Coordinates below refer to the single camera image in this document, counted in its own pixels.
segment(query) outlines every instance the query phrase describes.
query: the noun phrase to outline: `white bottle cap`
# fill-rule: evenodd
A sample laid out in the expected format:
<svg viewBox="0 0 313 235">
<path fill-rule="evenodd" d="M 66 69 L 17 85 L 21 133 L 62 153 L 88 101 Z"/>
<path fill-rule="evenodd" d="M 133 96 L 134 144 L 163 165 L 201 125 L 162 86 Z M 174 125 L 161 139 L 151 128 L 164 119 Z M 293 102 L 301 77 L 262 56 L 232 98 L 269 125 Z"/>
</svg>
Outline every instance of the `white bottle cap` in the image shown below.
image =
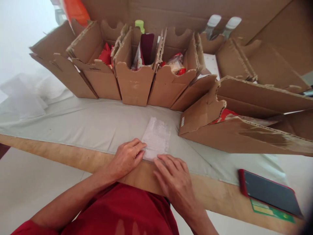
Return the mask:
<svg viewBox="0 0 313 235">
<path fill-rule="evenodd" d="M 220 15 L 212 15 L 207 23 L 207 26 L 210 27 L 215 27 L 217 26 L 217 24 L 220 22 L 221 20 L 221 16 Z"/>
<path fill-rule="evenodd" d="M 232 17 L 230 20 L 227 22 L 226 28 L 228 29 L 235 29 L 241 22 L 241 18 L 239 17 Z"/>
</svg>

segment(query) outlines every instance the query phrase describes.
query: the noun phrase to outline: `right hand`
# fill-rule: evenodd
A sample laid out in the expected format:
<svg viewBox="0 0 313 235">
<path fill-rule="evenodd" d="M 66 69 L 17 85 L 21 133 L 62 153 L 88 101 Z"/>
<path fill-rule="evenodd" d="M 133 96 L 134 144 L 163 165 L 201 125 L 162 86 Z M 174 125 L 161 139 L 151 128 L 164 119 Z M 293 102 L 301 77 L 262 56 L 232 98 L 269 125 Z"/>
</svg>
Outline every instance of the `right hand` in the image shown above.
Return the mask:
<svg viewBox="0 0 313 235">
<path fill-rule="evenodd" d="M 153 173 L 175 210 L 185 219 L 194 220 L 205 211 L 195 197 L 187 164 L 171 155 L 154 159 L 158 171 Z"/>
</svg>

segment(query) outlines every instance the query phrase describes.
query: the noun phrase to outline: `wooden table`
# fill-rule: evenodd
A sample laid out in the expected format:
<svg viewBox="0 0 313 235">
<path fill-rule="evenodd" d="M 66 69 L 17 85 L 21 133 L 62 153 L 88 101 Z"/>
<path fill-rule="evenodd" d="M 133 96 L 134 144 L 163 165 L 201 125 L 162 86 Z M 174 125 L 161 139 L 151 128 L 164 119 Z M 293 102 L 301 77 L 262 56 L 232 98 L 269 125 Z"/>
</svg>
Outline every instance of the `wooden table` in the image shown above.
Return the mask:
<svg viewBox="0 0 313 235">
<path fill-rule="evenodd" d="M 0 143 L 30 152 L 55 162 L 94 173 L 108 164 L 114 155 L 62 144 L 15 138 L 0 134 Z M 152 171 L 152 163 L 142 161 L 138 167 L 120 182 L 163 195 Z M 201 175 L 191 175 L 196 197 L 207 210 L 238 220 L 258 225 L 284 234 L 297 234 L 303 221 L 295 218 L 296 224 L 274 217 L 255 213 L 250 199 L 243 196 L 239 187 Z"/>
</svg>

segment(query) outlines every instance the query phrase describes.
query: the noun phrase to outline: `red sleeve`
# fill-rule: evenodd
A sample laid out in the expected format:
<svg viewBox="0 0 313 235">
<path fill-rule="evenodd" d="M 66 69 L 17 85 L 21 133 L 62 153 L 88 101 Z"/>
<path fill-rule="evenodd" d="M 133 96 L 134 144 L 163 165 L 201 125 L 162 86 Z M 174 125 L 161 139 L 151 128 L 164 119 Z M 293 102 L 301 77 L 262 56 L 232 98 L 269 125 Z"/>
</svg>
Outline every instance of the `red sleeve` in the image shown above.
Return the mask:
<svg viewBox="0 0 313 235">
<path fill-rule="evenodd" d="M 49 229 L 40 227 L 33 221 L 28 220 L 19 226 L 11 235 L 58 235 L 59 233 Z"/>
</svg>

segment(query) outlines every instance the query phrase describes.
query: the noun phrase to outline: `red shirt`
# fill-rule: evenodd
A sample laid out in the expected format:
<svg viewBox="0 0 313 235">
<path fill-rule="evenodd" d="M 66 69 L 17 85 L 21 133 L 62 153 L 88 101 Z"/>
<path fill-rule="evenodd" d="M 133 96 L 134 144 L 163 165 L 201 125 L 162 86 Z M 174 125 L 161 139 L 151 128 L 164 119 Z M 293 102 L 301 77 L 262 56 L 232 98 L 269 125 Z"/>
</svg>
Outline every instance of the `red shirt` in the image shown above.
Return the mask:
<svg viewBox="0 0 313 235">
<path fill-rule="evenodd" d="M 164 197 L 118 183 L 92 199 L 76 220 L 59 233 L 40 227 L 29 220 L 12 234 L 176 235 L 179 233 L 171 208 Z"/>
</svg>

